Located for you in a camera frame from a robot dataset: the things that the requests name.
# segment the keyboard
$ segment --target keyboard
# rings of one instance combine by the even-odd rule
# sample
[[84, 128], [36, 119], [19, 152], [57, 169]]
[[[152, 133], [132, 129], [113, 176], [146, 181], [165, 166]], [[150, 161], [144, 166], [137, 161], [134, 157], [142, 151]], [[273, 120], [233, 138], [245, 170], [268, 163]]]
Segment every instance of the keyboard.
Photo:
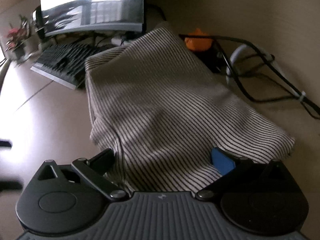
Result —
[[52, 45], [41, 54], [31, 69], [76, 89], [84, 82], [85, 59], [101, 51], [100, 48], [87, 44]]

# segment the monitor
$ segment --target monitor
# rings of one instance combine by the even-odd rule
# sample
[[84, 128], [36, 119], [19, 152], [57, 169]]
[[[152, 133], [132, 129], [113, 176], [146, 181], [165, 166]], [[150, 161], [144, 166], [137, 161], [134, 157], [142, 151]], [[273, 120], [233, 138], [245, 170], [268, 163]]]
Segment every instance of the monitor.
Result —
[[46, 36], [144, 29], [144, 0], [41, 0], [41, 11]]

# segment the orange plug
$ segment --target orange plug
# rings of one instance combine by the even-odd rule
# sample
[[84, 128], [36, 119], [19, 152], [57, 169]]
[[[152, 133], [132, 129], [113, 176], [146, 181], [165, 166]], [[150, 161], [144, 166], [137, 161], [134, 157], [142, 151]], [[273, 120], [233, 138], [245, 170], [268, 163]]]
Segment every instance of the orange plug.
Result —
[[[199, 28], [196, 31], [189, 33], [189, 35], [201, 35], [207, 36], [207, 33], [203, 33]], [[188, 49], [191, 51], [206, 51], [210, 49], [212, 45], [212, 39], [201, 39], [201, 38], [185, 38], [184, 42]]]

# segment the striped towel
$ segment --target striped towel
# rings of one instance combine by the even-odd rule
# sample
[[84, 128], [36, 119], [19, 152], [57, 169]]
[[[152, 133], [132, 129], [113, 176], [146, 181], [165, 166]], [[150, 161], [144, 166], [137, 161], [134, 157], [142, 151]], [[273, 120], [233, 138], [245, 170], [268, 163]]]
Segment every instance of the striped towel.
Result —
[[128, 191], [191, 191], [221, 175], [220, 147], [257, 163], [284, 159], [294, 139], [223, 85], [167, 23], [87, 59], [91, 140], [112, 148], [106, 175]]

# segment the pink flower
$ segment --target pink flower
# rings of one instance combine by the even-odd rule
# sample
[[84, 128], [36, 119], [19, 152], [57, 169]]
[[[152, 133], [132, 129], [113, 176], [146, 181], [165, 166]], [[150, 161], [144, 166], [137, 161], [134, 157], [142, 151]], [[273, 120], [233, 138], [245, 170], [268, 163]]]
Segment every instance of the pink flower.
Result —
[[14, 49], [15, 47], [16, 47], [16, 44], [13, 42], [13, 41], [11, 41], [11, 42], [7, 42], [7, 49], [5, 50], [5, 51], [8, 51], [8, 50], [11, 50], [11, 49]]
[[18, 32], [19, 32], [18, 28], [12, 28], [11, 30], [9, 30], [7, 38], [16, 36]]
[[25, 29], [23, 29], [23, 28], [20, 28], [20, 29], [18, 30], [18, 34], [19, 34], [20, 36], [24, 36], [24, 35], [27, 34], [27, 31], [26, 31]]

